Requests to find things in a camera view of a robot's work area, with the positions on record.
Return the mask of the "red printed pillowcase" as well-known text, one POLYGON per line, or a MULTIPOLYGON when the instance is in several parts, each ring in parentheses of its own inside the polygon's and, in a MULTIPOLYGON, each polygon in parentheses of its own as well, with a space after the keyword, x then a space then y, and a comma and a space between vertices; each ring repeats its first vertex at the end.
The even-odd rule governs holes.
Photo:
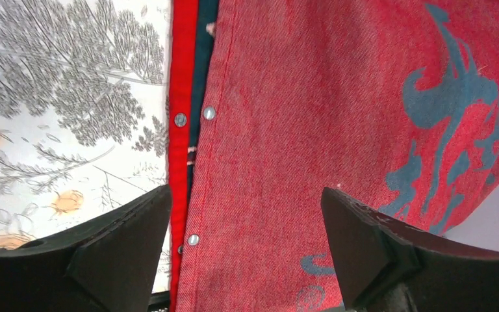
POLYGON ((174 1, 172 311, 339 305, 325 187, 442 234, 499 184, 499 1, 174 1))

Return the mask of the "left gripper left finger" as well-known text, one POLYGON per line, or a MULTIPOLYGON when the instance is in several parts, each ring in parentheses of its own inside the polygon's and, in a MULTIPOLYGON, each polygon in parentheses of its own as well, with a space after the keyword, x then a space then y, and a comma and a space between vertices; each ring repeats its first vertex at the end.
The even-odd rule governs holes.
POLYGON ((15 250, 0 249, 0 311, 147 311, 170 187, 15 250))

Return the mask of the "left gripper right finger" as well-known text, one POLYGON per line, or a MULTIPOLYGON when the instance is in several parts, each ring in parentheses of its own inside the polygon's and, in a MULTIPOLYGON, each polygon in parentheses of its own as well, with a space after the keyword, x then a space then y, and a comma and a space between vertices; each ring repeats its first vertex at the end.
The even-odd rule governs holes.
POLYGON ((350 311, 499 311, 499 252, 422 231, 325 188, 327 240, 350 311))

